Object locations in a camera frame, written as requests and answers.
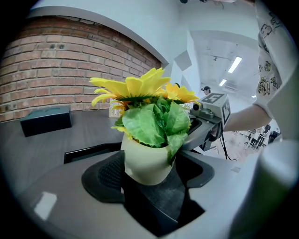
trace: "ceiling light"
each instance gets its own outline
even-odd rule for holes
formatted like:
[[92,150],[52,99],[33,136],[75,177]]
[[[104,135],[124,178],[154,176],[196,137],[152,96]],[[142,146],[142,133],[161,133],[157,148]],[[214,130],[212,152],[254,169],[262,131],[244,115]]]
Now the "ceiling light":
[[236,57],[234,63],[232,64],[232,66],[229,68],[228,72],[229,73],[233,73],[234,70],[237,68],[238,64],[241,62],[242,58],[241,57]]
[[219,85],[220,85],[220,86],[223,86],[224,83],[226,83],[226,80],[225,80],[225,79],[223,79]]

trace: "black cable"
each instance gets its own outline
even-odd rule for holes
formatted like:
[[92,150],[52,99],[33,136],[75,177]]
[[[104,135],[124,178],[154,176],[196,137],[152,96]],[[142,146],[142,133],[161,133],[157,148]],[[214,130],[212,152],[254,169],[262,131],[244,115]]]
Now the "black cable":
[[228,156],[228,152],[227,152],[227,150],[226,150],[226,146],[225,146],[225,142],[224,142],[223,134],[222,134],[222,141],[223,141],[223,144],[222,144],[221,139],[220,139],[220,143],[221,143],[221,145],[222,145],[222,147],[223,147],[223,150],[224,150],[224,153],[225,153],[225,158],[226,158],[226,159],[229,158],[229,160],[231,160],[231,161],[233,161],[233,160],[237,161],[236,159],[231,159],[231,158]]

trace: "ceiling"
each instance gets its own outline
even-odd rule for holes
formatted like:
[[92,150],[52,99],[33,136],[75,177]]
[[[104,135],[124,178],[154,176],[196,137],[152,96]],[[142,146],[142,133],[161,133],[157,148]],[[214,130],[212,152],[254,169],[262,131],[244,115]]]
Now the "ceiling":
[[[223,41],[192,35],[196,49],[199,74],[202,86],[219,84],[222,79],[227,82],[223,90],[251,97],[256,93],[259,81],[258,50],[257,47],[248,47],[242,42]],[[233,73],[228,73],[236,56],[242,61]]]

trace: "gray table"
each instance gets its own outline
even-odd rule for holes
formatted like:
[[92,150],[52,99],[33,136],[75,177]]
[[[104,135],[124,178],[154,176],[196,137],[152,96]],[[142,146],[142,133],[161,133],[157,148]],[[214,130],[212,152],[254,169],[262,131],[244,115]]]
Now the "gray table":
[[19,195],[64,162],[64,153],[103,143],[121,142],[108,110],[72,112],[72,128],[25,137],[19,120],[0,123],[0,163],[14,194]]

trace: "yellow flower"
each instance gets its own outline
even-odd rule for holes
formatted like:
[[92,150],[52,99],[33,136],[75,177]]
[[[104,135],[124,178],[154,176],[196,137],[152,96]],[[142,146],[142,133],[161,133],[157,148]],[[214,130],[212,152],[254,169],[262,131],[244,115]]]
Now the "yellow flower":
[[117,129],[118,131],[121,131],[121,132],[125,132],[128,140],[133,139],[133,136],[127,131],[127,129],[125,127],[114,126],[114,127],[111,127],[111,128],[112,129]]
[[188,91],[185,86],[179,88],[178,85],[171,85],[168,83],[166,85],[166,90],[163,93],[163,96],[168,99],[179,101],[180,104],[195,102],[199,99],[194,95],[193,91]]
[[170,81],[170,78],[162,78],[164,70],[162,68],[156,70],[151,69],[146,74],[139,78],[127,77],[126,82],[119,82],[114,80],[107,80],[102,78],[91,78],[90,82],[98,87],[105,87],[105,89],[96,89],[94,93],[104,93],[97,96],[92,105],[95,106],[98,101],[103,102],[108,98],[113,98],[118,101],[133,101],[135,99],[143,100],[156,95],[162,85]]

